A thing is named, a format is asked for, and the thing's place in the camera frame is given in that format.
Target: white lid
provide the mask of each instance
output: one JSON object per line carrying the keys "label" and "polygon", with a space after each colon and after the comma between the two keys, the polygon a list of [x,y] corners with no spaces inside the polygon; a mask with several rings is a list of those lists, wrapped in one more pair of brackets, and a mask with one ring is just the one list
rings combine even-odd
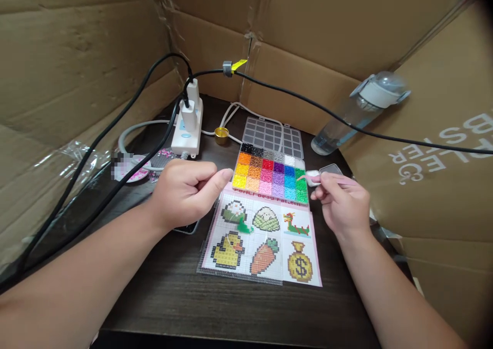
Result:
{"label": "white lid", "polygon": [[381,71],[376,76],[372,74],[364,80],[350,97],[359,94],[374,106],[388,108],[390,105],[401,102],[411,94],[409,90],[404,91],[403,87],[403,82],[397,75],[388,71]]}

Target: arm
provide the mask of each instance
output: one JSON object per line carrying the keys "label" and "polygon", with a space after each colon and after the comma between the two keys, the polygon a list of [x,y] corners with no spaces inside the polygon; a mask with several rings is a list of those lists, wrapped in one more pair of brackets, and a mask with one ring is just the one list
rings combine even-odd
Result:
{"label": "arm", "polygon": [[0,347],[83,348],[154,245],[203,217],[232,176],[172,161],[151,199],[119,216],[0,296]]}
{"label": "arm", "polygon": [[371,234],[368,192],[356,182],[338,185],[338,179],[347,180],[323,173],[311,198],[321,200],[382,347],[466,347]]}

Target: clear plastic bottle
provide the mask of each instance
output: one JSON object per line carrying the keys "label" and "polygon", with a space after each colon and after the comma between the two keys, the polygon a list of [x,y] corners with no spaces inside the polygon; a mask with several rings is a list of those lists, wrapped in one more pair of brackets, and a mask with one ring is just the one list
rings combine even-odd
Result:
{"label": "clear plastic bottle", "polygon": [[[347,122],[363,128],[388,106],[404,100],[411,91],[405,90],[404,81],[390,71],[381,71],[361,83],[336,109],[335,113]],[[312,140],[312,149],[318,155],[329,155],[356,134],[356,131],[330,118]]]}

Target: small gold cap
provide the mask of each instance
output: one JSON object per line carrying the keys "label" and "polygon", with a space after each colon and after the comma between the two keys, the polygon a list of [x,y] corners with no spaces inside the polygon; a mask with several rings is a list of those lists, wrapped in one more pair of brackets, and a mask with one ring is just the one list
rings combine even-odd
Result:
{"label": "small gold cap", "polygon": [[221,145],[222,146],[222,145],[226,144],[227,137],[230,135],[230,131],[228,131],[224,127],[217,127],[214,130],[214,133],[215,133],[216,143],[218,145]]}

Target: duck pattern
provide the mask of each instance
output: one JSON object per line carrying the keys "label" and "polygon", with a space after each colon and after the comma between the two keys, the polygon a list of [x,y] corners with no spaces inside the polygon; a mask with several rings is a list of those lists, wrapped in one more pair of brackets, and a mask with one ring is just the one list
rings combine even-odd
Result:
{"label": "duck pattern", "polygon": [[229,231],[221,238],[221,242],[212,248],[211,258],[216,267],[236,269],[240,265],[242,254],[245,254],[243,240],[238,232]]}

